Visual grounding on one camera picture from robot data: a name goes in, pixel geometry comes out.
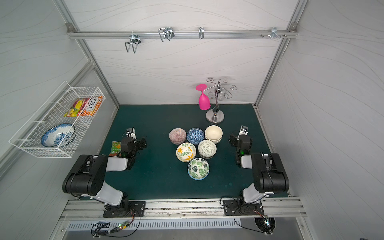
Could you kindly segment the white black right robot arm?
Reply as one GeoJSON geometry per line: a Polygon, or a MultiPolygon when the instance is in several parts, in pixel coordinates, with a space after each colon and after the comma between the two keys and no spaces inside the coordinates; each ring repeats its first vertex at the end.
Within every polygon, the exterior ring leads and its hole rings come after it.
{"type": "Polygon", "coordinates": [[[290,181],[279,154],[251,153],[252,138],[248,135],[231,134],[229,143],[236,148],[237,165],[252,170],[253,182],[241,193],[243,203],[258,204],[266,197],[289,190],[290,181]]]}

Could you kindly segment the yellow flower leaf bowl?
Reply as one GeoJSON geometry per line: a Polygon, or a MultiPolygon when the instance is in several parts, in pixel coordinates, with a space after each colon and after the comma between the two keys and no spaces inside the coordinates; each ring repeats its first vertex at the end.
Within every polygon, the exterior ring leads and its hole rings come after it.
{"type": "Polygon", "coordinates": [[[196,157],[196,154],[196,147],[191,143],[182,143],[178,146],[176,151],[178,160],[184,163],[192,161],[196,157]]]}

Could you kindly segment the cream plain bowl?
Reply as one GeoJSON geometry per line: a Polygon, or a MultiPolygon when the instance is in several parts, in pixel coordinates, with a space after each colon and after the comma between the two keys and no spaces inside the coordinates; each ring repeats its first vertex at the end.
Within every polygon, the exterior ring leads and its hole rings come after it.
{"type": "Polygon", "coordinates": [[[223,136],[223,130],[216,125],[211,125],[206,128],[205,130],[205,137],[208,140],[216,141],[221,139],[223,136]]]}
{"type": "Polygon", "coordinates": [[[222,138],[220,138],[220,139],[218,139],[218,140],[211,140],[211,139],[210,139],[210,141],[214,142],[215,144],[218,144],[221,140],[222,140],[222,138]]]}

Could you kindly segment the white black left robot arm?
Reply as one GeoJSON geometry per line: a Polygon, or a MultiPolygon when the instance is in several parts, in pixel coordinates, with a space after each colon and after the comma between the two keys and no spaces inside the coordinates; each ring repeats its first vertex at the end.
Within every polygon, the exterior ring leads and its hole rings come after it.
{"type": "Polygon", "coordinates": [[[126,193],[106,183],[107,172],[123,172],[133,168],[136,155],[147,147],[145,138],[137,140],[125,137],[116,157],[107,155],[80,155],[63,181],[62,190],[73,197],[89,197],[104,203],[107,211],[122,211],[131,208],[126,193]]]}

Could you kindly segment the blue triangle pattern bowl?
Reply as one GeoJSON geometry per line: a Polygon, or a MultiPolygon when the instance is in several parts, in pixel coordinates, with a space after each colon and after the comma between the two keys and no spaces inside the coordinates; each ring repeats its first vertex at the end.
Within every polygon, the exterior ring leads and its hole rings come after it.
{"type": "Polygon", "coordinates": [[[205,139],[205,133],[200,128],[192,128],[187,132],[187,141],[195,146],[205,139]]]}

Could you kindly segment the green lattice pattern bowl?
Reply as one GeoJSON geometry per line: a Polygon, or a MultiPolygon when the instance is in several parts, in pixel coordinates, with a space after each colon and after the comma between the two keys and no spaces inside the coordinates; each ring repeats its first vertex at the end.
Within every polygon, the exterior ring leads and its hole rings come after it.
{"type": "Polygon", "coordinates": [[[217,152],[217,146],[210,140],[203,140],[198,145],[198,151],[200,156],[212,156],[217,152]]]}

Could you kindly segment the green monstera leaf bowl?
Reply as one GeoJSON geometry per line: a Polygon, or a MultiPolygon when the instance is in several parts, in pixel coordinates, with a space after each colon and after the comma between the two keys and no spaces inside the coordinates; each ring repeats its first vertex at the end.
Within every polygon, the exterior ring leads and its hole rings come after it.
{"type": "Polygon", "coordinates": [[[195,158],[188,164],[188,174],[193,180],[204,180],[210,173],[210,165],[207,160],[195,158]]]}

